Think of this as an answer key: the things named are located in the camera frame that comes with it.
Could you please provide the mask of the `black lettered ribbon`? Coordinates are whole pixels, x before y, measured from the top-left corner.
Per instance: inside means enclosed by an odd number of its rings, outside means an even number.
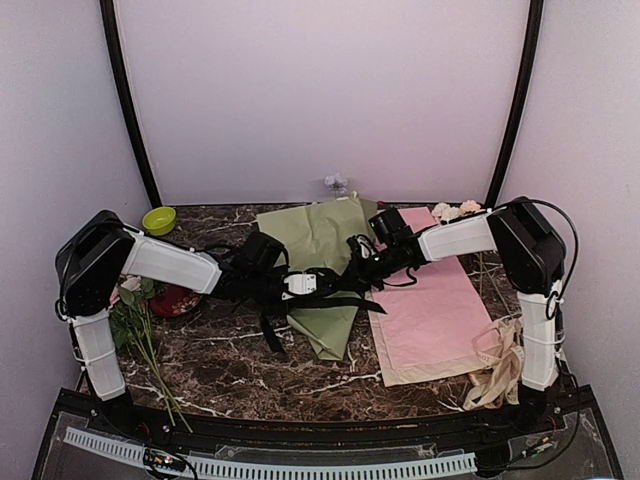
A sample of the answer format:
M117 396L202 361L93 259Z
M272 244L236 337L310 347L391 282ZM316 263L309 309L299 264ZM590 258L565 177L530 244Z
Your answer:
M321 360L342 360L359 310L386 314L364 294L339 291L324 297L279 298L261 303L260 327L272 352L284 353L270 319L284 318L310 342Z

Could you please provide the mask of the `peach green wrapping paper sheet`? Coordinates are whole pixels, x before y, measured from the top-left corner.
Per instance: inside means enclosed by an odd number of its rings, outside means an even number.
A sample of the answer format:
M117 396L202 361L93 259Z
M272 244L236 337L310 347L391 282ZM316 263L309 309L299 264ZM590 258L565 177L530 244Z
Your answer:
M376 202L344 198L299 206L257 216L259 230L284 244L290 270L316 276L317 292L329 298L355 298L354 292L337 291L335 284L351 259L347 240L373 236L368 220L378 210ZM309 340L321 360L339 361L357 313L355 306L292 309L288 323Z

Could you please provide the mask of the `blue flower stem bunch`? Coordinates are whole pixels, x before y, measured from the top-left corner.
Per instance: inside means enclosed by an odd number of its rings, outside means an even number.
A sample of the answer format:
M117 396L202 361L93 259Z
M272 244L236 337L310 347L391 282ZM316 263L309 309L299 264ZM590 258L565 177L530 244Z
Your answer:
M349 180L344 178L340 173L327 175L324 178L324 185L335 198L348 194Z

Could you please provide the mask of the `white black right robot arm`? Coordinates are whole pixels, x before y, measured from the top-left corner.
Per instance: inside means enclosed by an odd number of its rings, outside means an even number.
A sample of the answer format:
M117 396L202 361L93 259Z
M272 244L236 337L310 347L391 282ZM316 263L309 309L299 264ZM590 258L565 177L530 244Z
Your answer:
M449 257L494 251L521 308L524 362L521 382L544 391L559 375L563 343L560 304L574 265L565 262L564 240L544 216L547 202L518 197L491 211L413 231L396 208L372 217L376 239L352 236L346 281L383 289L391 275L416 271Z

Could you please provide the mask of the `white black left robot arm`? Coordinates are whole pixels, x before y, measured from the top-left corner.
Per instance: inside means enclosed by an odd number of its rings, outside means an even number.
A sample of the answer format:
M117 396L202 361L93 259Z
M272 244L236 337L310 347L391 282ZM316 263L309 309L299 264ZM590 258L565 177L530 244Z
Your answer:
M119 398L126 392L110 326L123 277L131 275L228 300L251 299L269 316L338 305L326 270L293 272L275 238L253 231L239 246L178 246L122 222L110 210L92 217L57 253L58 315L70 323L81 365L101 401L103 421L120 436L141 427L140 412Z

